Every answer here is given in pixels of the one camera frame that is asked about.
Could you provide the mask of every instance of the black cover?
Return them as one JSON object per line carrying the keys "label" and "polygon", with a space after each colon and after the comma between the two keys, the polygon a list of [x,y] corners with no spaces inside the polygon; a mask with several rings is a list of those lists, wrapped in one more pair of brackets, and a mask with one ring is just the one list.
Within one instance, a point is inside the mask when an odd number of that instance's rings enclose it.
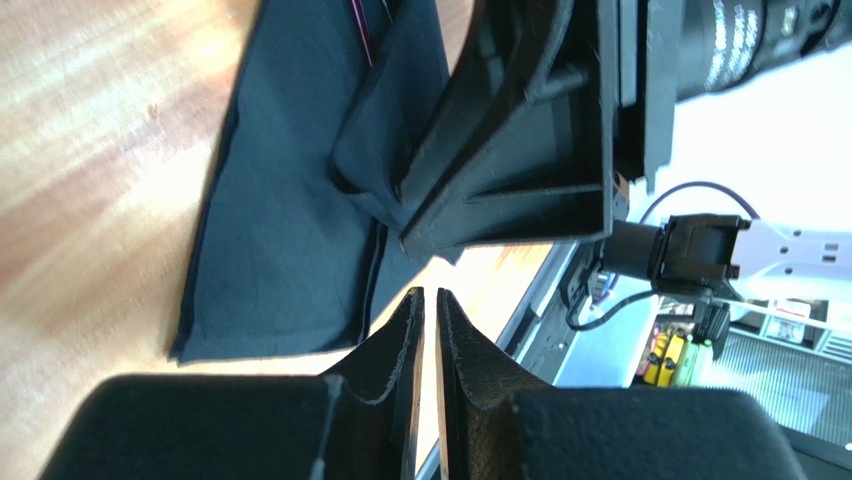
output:
{"label": "black cover", "polygon": [[805,478],[745,393],[555,388],[476,330],[449,290],[437,327],[443,478]]}
{"label": "black cover", "polygon": [[42,480],[414,478],[423,289],[317,377],[123,376],[83,402]]}
{"label": "black cover", "polygon": [[225,120],[172,356],[292,355],[362,341],[425,264],[390,195],[448,79],[433,0],[265,2]]}
{"label": "black cover", "polygon": [[397,179],[418,207],[408,255],[609,235],[617,3],[474,2],[453,79]]}

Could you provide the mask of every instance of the textured black plastic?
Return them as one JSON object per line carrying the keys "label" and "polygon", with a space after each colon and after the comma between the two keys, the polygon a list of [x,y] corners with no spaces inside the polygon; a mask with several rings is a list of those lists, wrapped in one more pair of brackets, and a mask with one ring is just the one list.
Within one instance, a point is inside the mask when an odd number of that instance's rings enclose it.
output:
{"label": "textured black plastic", "polygon": [[722,390],[557,389],[438,292],[443,478],[804,478],[775,422]]}
{"label": "textured black plastic", "polygon": [[628,277],[651,278],[651,262],[659,254],[663,231],[642,223],[616,221],[604,243],[603,269]]}
{"label": "textured black plastic", "polygon": [[423,290],[317,377],[125,376],[77,412],[43,480],[414,477]]}
{"label": "textured black plastic", "polygon": [[409,168],[406,253],[597,240],[612,223],[614,2],[475,2],[458,68]]}
{"label": "textured black plastic", "polygon": [[639,2],[637,99],[622,105],[616,167],[628,180],[646,178],[671,160],[684,0]]}
{"label": "textured black plastic", "polygon": [[737,235],[748,225],[736,215],[672,217],[652,265],[651,283],[668,294],[697,294],[710,289],[714,297],[742,300],[730,284],[739,276],[739,267],[731,264],[731,257]]}

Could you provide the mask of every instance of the black cloth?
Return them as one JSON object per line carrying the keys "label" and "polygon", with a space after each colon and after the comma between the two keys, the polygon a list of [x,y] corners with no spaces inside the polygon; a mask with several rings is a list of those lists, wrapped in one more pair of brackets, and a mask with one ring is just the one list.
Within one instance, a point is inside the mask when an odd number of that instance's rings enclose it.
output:
{"label": "black cloth", "polygon": [[267,1],[231,101],[190,264],[179,362],[356,345],[422,267],[390,178],[448,79],[434,0]]}

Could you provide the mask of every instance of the camera lens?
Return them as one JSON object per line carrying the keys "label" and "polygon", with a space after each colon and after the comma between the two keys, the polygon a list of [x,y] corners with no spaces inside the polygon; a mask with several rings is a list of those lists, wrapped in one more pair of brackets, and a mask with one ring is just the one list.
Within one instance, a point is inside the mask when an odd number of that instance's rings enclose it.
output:
{"label": "camera lens", "polygon": [[852,0],[685,0],[678,99],[852,40]]}

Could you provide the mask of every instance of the wooden table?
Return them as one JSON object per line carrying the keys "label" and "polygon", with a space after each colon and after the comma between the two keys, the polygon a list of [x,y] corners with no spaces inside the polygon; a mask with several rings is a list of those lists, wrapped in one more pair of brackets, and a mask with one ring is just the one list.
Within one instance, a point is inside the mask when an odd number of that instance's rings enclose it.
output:
{"label": "wooden table", "polygon": [[[181,369],[166,359],[257,4],[0,3],[0,478],[37,476],[109,376],[315,374],[345,355]],[[471,0],[438,4],[454,65]],[[451,288],[493,339],[549,248],[472,249],[412,283],[431,298]],[[430,310],[420,461],[437,437],[433,329]]]}

